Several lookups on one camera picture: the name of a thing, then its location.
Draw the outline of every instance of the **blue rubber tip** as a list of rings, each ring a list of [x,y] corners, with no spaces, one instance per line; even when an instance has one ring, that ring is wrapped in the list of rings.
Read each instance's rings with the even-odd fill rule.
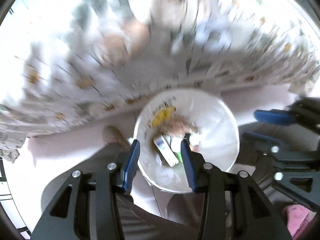
[[[140,142],[138,140],[133,141],[129,152],[131,152],[131,155],[127,167],[124,170],[124,182],[122,185],[125,192],[131,192],[133,178],[138,168],[138,159],[140,156]]]
[[[184,170],[186,171],[186,176],[188,180],[189,187],[192,189],[192,191],[195,191],[197,189],[196,184],[196,171],[193,167],[191,158],[189,156],[190,147],[186,139],[184,139],[181,142],[181,157],[183,161]]]
[[[296,123],[295,116],[282,110],[256,110],[254,117],[259,122],[289,126]]]

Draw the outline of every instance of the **silver screw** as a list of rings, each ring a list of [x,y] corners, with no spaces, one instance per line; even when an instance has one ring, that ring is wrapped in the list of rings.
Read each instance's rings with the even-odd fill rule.
[[[107,168],[108,168],[109,170],[114,170],[116,167],[117,167],[117,164],[115,164],[115,163],[109,163],[109,164],[107,165]]]
[[[278,146],[273,146],[273,147],[271,148],[271,151],[272,151],[273,153],[277,153],[277,152],[279,151],[279,147],[278,147]]]
[[[240,176],[241,178],[246,178],[246,177],[248,177],[248,173],[247,173],[246,171],[240,171],[240,172],[239,172],[239,176]]]
[[[74,172],[72,173],[72,177],[77,178],[77,177],[80,176],[80,174],[81,174],[80,171],[74,171]]]
[[[203,164],[203,167],[206,169],[206,170],[211,170],[213,168],[213,165],[211,163],[205,163]]]
[[[277,172],[274,176],[275,180],[281,180],[283,179],[283,173],[282,172]]]

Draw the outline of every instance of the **ribbed blue pad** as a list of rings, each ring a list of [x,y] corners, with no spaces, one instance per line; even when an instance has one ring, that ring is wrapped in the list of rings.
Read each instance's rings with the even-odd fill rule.
[[[196,171],[191,162],[191,158],[189,156],[190,147],[186,139],[181,142],[181,157],[183,161],[184,170],[186,171],[187,180],[189,187],[192,191],[197,189],[196,184]]]
[[[122,185],[125,192],[131,191],[133,178],[138,168],[138,159],[140,156],[140,142],[138,140],[133,141],[130,151],[131,155],[127,167],[124,170],[124,182]]]
[[[256,110],[254,117],[259,122],[271,123],[276,125],[289,126],[295,124],[295,116],[287,111],[281,110]]]

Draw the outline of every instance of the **green object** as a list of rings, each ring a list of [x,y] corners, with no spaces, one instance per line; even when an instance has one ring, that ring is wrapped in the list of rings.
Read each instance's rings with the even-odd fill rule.
[[[174,153],[174,155],[177,157],[177,159],[179,160],[180,163],[183,163],[182,157],[181,157],[181,152]]]

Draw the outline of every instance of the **pink object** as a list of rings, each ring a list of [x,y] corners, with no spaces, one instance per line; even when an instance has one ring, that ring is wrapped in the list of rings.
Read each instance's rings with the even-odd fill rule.
[[[292,240],[297,240],[310,222],[310,210],[301,205],[291,205],[285,207],[282,214],[287,217],[287,228]]]

